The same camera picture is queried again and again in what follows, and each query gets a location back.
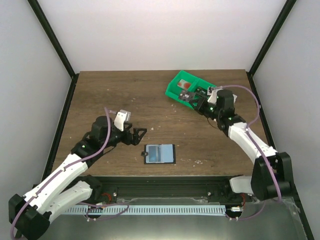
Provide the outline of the black card holder wallet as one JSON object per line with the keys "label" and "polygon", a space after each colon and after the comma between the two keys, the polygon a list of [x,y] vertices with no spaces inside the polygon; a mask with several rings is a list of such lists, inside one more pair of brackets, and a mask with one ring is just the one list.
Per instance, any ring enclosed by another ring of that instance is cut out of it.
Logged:
{"label": "black card holder wallet", "polygon": [[176,148],[174,144],[146,144],[140,154],[145,165],[175,164]]}

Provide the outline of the blue vip card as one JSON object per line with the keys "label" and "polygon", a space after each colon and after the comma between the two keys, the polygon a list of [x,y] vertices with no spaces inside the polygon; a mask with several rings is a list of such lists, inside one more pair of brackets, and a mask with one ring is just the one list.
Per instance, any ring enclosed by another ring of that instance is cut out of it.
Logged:
{"label": "blue vip card", "polygon": [[157,145],[148,147],[148,162],[159,163],[161,161],[161,150]]}

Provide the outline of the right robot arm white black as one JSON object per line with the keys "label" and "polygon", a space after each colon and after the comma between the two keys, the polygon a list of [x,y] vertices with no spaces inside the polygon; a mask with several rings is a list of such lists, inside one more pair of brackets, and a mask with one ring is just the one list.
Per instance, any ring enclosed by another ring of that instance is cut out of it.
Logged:
{"label": "right robot arm white black", "polygon": [[234,193],[255,196],[264,201],[289,195],[294,188],[292,161],[286,152],[278,152],[261,140],[235,110],[235,96],[231,90],[214,87],[210,97],[193,96],[192,108],[234,141],[253,163],[250,176],[236,176],[229,180]]}

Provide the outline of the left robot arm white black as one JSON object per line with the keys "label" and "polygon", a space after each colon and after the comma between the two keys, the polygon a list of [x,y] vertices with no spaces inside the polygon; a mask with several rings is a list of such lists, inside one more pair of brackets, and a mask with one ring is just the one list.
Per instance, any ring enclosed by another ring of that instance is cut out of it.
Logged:
{"label": "left robot arm white black", "polygon": [[121,112],[115,119],[97,117],[91,130],[55,171],[23,196],[11,197],[8,202],[11,229],[20,231],[27,240],[37,240],[70,207],[85,201],[102,202],[101,182],[81,174],[104,156],[106,148],[115,148],[119,143],[136,146],[146,133],[145,128],[133,128]]}

